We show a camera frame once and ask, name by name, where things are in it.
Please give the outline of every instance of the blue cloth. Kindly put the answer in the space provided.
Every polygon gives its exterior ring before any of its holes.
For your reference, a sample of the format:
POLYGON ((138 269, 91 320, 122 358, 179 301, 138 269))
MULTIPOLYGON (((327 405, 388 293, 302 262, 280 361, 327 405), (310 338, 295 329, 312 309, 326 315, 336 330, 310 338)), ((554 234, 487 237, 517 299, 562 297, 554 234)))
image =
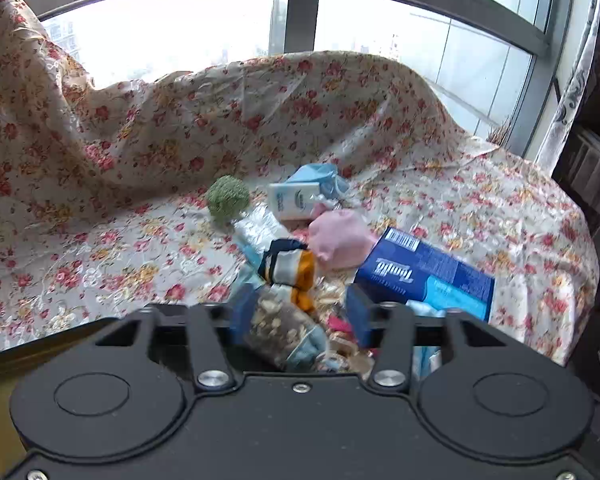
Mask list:
POLYGON ((338 174, 335 164, 305 164, 287 182, 317 182, 320 193, 326 198, 341 198, 349 189, 349 183, 338 174))
POLYGON ((316 325, 286 358, 286 368, 311 370, 318 355, 324 353, 326 349, 327 335, 320 325, 316 325))
POLYGON ((265 284, 265 281, 258 276, 258 271, 255 270, 250 265, 244 265, 238 272, 238 276, 231 284, 229 291, 229 298, 232 298, 238 290, 242 288, 243 285, 251 285, 254 290, 257 290, 261 286, 265 284))

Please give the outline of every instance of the plastic bag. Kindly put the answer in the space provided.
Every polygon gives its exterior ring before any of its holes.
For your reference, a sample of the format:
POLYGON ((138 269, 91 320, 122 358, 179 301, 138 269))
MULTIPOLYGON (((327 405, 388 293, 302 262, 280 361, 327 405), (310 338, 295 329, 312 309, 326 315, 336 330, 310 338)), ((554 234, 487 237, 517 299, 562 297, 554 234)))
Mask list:
POLYGON ((244 218, 235 222, 234 230, 235 243, 255 269, 273 240, 292 237, 265 203, 256 204, 244 218))
POLYGON ((316 371, 316 359, 328 352, 322 327, 268 286, 250 296, 249 301, 234 307, 241 310, 234 313, 236 319, 247 320, 234 323, 234 339, 281 370, 316 371))

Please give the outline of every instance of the screw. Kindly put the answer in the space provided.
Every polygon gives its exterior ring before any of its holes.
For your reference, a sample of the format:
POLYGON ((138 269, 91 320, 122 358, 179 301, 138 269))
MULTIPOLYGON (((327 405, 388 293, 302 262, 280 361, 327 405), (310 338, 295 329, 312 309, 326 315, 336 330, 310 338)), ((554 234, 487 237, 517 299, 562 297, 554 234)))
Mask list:
POLYGON ((222 370, 206 370, 198 375, 198 382, 207 388, 221 388, 229 382, 229 376, 222 370))
POLYGON ((374 381, 380 386, 395 388, 400 386, 407 378, 398 370, 380 370, 374 374, 374 381))
POLYGON ((27 480, 48 480, 42 471, 33 469, 27 473, 27 480))
POLYGON ((296 394, 305 394, 311 389, 311 386, 306 383, 294 384, 294 391, 296 394))

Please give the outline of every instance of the circular cap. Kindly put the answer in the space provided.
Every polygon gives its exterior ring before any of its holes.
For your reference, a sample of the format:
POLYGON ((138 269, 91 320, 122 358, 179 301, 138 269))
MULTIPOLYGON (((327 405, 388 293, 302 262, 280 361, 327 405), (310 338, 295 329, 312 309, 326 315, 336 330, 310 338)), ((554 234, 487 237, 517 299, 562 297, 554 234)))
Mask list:
POLYGON ((493 374, 474 386, 475 400, 497 415, 525 416, 541 410, 547 402, 544 385, 523 374, 493 374))
POLYGON ((522 346, 465 348, 424 379, 418 404, 457 446, 507 459, 564 449, 587 430, 592 415, 578 378, 522 346))
POLYGON ((115 375, 82 374, 60 384, 55 397, 58 406, 72 415, 105 415, 128 400, 129 384, 115 375))
POLYGON ((142 352, 87 344, 20 381, 10 402, 31 447, 91 459, 158 437, 180 414, 184 394, 176 376, 142 352))
POLYGON ((311 386, 306 383, 296 383, 293 388, 296 394, 305 394, 311 389, 311 386))
POLYGON ((47 478, 42 471, 33 469, 27 473, 27 480, 47 480, 47 478))
POLYGON ((229 382, 229 375, 222 370, 206 370, 198 376, 198 382, 207 388, 221 388, 229 382))
POLYGON ((398 370, 380 370, 374 374, 374 381, 380 386, 386 386, 387 388, 394 388, 400 386, 407 377, 398 370))

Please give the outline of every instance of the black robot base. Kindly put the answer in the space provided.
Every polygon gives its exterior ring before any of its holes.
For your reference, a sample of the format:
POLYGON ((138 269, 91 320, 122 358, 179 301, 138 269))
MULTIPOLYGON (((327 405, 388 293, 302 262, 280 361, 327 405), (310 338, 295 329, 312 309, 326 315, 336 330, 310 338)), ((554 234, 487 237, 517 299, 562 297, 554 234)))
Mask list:
POLYGON ((20 382, 29 452, 5 479, 600 479, 578 453, 593 402, 567 370, 462 312, 368 308, 367 382, 231 346, 230 302, 136 311, 20 382), (442 347, 421 383, 414 346, 442 347))

